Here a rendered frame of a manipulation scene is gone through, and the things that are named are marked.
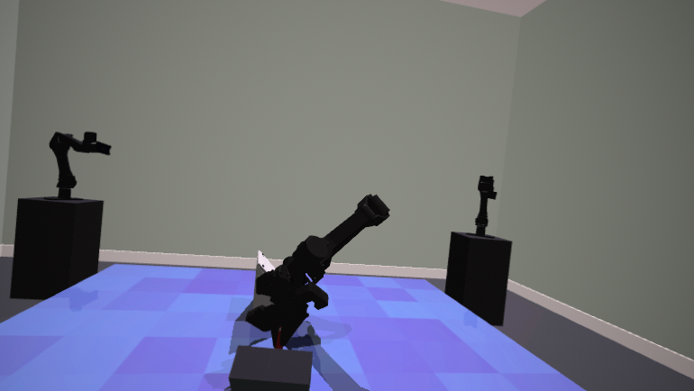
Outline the red peg with white band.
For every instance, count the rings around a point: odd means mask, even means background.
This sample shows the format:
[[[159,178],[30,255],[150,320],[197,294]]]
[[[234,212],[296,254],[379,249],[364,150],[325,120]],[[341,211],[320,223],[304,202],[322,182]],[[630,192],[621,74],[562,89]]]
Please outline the red peg with white band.
[[[279,327],[279,336],[278,336],[276,348],[278,348],[278,349],[283,349],[283,346],[281,346],[281,345],[279,344],[279,342],[280,342],[280,333],[281,333],[281,326]]]

